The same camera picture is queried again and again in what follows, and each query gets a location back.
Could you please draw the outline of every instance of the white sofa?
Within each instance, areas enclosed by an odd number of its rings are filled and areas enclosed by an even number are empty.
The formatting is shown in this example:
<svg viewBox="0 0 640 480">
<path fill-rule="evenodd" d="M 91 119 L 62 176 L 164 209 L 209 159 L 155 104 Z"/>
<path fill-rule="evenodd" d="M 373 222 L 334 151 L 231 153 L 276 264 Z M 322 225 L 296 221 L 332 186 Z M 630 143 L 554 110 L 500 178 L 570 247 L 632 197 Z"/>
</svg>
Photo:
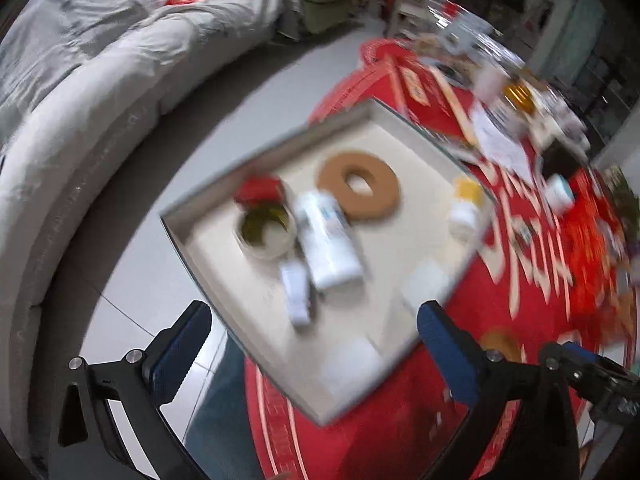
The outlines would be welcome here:
<svg viewBox="0 0 640 480">
<path fill-rule="evenodd" d="M 298 0 L 169 7 L 165 0 L 135 0 L 133 9 L 122 0 L 119 6 L 127 8 L 117 9 L 110 23 L 116 27 L 96 31 L 92 4 L 99 0 L 84 7 L 85 0 L 72 0 L 73 12 L 63 1 L 29 5 L 0 46 L 0 428 L 24 458 L 38 305 L 88 207 L 163 114 L 268 40 L 277 23 L 296 23 L 299 9 Z M 141 19 L 110 37 L 131 12 Z M 69 28 L 60 32 L 60 23 L 69 22 L 71 36 Z M 34 53 L 26 59 L 49 68 L 35 71 L 30 88 L 2 88 L 15 75 L 11 70 L 24 69 L 27 78 L 32 73 L 20 66 L 20 52 Z"/>
</svg>

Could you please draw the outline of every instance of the gray floor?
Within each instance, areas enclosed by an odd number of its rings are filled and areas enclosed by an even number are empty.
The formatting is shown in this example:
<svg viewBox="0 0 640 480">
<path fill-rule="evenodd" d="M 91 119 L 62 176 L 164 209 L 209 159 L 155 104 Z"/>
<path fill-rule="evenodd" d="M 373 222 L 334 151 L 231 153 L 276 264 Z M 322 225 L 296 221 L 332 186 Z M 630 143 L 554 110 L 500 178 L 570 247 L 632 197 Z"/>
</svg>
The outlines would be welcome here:
<svg viewBox="0 0 640 480">
<path fill-rule="evenodd" d="M 144 348 L 194 299 L 158 213 L 235 161 L 306 118 L 358 65 L 358 46 L 380 36 L 365 20 L 304 44 L 269 44 L 239 59 L 196 90 L 129 157 L 85 217 L 43 306 L 34 362 L 30 427 L 46 447 L 55 371 L 76 354 L 90 363 Z M 179 438 L 220 358 L 226 337 L 216 320 L 174 402 L 163 412 Z M 116 421 L 132 458 L 155 476 L 121 407 Z"/>
</svg>

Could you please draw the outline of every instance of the tray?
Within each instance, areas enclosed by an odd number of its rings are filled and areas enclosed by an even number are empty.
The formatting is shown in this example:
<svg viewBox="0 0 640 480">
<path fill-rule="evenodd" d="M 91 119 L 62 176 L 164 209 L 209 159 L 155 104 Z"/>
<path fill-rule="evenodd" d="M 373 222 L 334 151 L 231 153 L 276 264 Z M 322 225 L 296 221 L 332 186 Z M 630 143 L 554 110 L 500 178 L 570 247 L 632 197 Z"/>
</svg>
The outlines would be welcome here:
<svg viewBox="0 0 640 480">
<path fill-rule="evenodd" d="M 251 174 L 277 174 L 293 194 L 315 186 L 324 161 L 342 150 L 364 150 L 398 176 L 401 205 L 390 218 L 358 222 L 353 235 L 366 279 L 318 297 L 315 320 L 300 331 L 287 317 L 275 264 L 248 259 L 236 243 L 239 209 L 231 197 Z M 325 425 L 378 386 L 418 340 L 406 304 L 415 269 L 436 268 L 446 301 L 476 254 L 494 202 L 484 190 L 478 232 L 466 244 L 449 234 L 452 181 L 474 178 L 419 128 L 377 100 L 368 100 L 283 141 L 171 206 L 161 219 L 177 253 L 241 347 L 306 416 Z M 420 298 L 421 301 L 434 299 Z"/>
</svg>

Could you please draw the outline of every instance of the plastic bottle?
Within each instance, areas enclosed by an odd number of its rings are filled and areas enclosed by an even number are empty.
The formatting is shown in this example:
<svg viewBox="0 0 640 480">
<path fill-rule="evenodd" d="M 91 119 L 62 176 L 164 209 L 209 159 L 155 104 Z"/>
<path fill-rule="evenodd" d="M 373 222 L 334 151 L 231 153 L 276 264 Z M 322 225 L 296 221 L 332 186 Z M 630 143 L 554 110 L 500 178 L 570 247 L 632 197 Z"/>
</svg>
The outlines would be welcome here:
<svg viewBox="0 0 640 480">
<path fill-rule="evenodd" d="M 317 290 L 362 279 L 364 269 L 353 246 L 351 230 L 331 193 L 317 189 L 306 192 L 295 201 L 293 215 Z"/>
<path fill-rule="evenodd" d="M 482 197 L 482 186 L 475 180 L 459 177 L 454 181 L 449 232 L 457 240 L 466 242 L 478 230 Z"/>
</svg>

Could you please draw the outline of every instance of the yellow cap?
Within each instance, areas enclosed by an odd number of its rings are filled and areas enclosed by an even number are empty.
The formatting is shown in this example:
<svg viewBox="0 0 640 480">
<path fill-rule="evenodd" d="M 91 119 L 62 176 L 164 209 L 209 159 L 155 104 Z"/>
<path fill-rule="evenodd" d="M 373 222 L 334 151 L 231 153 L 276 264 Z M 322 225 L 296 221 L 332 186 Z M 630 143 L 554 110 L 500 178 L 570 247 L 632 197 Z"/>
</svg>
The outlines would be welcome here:
<svg viewBox="0 0 640 480">
<path fill-rule="evenodd" d="M 531 98 L 531 92 L 524 83 L 508 84 L 504 89 L 504 96 L 518 110 L 526 114 L 531 115 L 536 110 L 536 105 L 533 104 L 533 99 Z"/>
<path fill-rule="evenodd" d="M 467 176 L 459 176 L 453 181 L 453 185 L 454 196 L 457 199 L 471 202 L 478 208 L 482 205 L 484 194 L 478 182 Z"/>
</svg>

